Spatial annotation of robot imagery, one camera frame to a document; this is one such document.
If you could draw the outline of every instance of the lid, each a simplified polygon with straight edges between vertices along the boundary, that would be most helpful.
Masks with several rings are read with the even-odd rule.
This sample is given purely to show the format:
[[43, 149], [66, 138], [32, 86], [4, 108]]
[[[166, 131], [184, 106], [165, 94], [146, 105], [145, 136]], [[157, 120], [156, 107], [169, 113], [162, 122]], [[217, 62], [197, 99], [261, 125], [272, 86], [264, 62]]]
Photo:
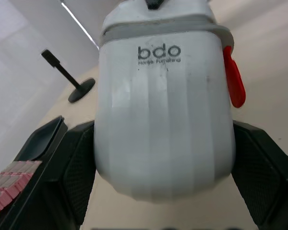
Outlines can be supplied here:
[[151, 22], [193, 15], [206, 16], [212, 22], [216, 22], [207, 0], [126, 0], [106, 17], [102, 31], [104, 33], [106, 29], [117, 24]]

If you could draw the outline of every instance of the fluorescent light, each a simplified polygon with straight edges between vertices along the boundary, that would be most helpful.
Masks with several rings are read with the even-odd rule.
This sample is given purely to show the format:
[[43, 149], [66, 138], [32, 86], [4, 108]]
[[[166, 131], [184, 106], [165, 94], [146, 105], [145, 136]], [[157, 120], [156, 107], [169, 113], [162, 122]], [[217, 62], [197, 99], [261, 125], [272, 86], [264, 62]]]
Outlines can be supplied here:
[[71, 17], [77, 22], [77, 24], [81, 27], [81, 29], [83, 30], [83, 32], [85, 32], [86, 36], [88, 36], [88, 38], [93, 42], [93, 44], [97, 47], [97, 49], [99, 50], [99, 46], [97, 45], [97, 43], [93, 40], [93, 38], [90, 36], [90, 34], [86, 31], [86, 29], [81, 25], [81, 23], [78, 21], [78, 19], [75, 17], [75, 15], [70, 11], [70, 9], [68, 9], [68, 7], [62, 2], [61, 3], [62, 6], [67, 10], [67, 12], [71, 15]]

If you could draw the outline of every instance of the round black base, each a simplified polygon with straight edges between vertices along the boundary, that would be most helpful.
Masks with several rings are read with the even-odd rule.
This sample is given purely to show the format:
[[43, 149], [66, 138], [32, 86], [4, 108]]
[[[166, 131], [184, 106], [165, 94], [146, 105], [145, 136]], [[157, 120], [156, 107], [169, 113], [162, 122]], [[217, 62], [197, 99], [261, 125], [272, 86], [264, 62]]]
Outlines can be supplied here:
[[87, 95], [93, 86], [95, 85], [96, 81], [93, 78], [89, 78], [81, 84], [81, 89], [75, 89], [68, 98], [70, 103], [75, 103], [82, 99], [85, 95]]

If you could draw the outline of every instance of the bdo logo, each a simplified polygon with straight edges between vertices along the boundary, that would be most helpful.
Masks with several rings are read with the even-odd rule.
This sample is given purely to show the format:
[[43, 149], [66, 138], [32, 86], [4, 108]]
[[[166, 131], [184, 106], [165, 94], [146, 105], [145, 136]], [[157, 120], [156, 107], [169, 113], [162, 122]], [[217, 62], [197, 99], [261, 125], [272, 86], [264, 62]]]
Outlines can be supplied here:
[[146, 60], [150, 58], [152, 53], [156, 58], [166, 58], [167, 55], [176, 58], [181, 54], [181, 49], [179, 46], [171, 46], [167, 50], [166, 44], [163, 44], [162, 47], [157, 47], [156, 49], [151, 51], [146, 48], [142, 49], [139, 46], [139, 60]]

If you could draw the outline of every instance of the white wall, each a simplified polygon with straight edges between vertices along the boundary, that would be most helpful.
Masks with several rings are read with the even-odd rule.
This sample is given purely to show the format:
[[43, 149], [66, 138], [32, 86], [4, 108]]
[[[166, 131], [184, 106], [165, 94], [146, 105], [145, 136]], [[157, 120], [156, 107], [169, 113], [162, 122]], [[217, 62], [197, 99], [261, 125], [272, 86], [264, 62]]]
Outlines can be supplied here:
[[50, 49], [75, 77], [98, 50], [56, 0], [0, 0], [0, 170], [17, 155], [67, 85], [40, 55]]

